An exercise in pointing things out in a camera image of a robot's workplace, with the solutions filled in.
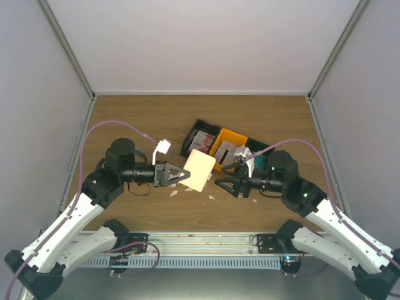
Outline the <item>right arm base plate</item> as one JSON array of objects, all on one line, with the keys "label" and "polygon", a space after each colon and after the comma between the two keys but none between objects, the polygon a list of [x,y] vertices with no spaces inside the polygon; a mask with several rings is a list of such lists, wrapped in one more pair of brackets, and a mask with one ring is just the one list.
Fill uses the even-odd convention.
[{"label": "right arm base plate", "polygon": [[281,271],[284,274],[298,274],[305,252],[295,249],[289,239],[276,233],[259,233],[251,238],[251,244],[257,247],[259,254],[279,255]]}]

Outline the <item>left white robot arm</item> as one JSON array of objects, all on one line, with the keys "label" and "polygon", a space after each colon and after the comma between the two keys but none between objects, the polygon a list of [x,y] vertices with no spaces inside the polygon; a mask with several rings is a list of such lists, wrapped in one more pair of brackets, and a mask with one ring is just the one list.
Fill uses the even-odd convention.
[{"label": "left white robot arm", "polygon": [[152,184],[158,188],[189,177],[189,171],[169,162],[147,162],[132,140],[117,139],[66,210],[34,242],[20,251],[10,251],[4,261],[35,299],[48,299],[84,261],[111,250],[120,253],[127,249],[129,229],[116,219],[106,221],[91,236],[71,244],[88,223],[124,192],[125,184]]}]

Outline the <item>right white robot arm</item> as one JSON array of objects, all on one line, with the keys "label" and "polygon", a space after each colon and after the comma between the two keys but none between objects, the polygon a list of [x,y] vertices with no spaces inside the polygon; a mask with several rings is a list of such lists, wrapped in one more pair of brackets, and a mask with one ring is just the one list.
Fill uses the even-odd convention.
[{"label": "right white robot arm", "polygon": [[399,250],[391,249],[357,226],[311,181],[299,175],[298,163],[286,151],[274,151],[267,169],[254,168],[250,154],[223,168],[225,178],[215,184],[235,198],[251,190],[280,193],[292,212],[325,230],[334,241],[321,237],[289,219],[277,231],[277,247],[316,256],[347,275],[369,299],[387,299],[399,280]]}]

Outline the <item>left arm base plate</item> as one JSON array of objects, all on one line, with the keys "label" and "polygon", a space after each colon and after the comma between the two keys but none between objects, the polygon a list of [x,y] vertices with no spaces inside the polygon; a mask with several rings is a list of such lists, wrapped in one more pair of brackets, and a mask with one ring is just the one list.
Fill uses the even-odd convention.
[{"label": "left arm base plate", "polygon": [[128,270],[131,256],[145,254],[148,246],[141,242],[147,242],[148,238],[148,233],[129,233],[124,242],[123,240],[118,241],[110,252],[111,257],[107,267],[110,275],[121,275]]}]

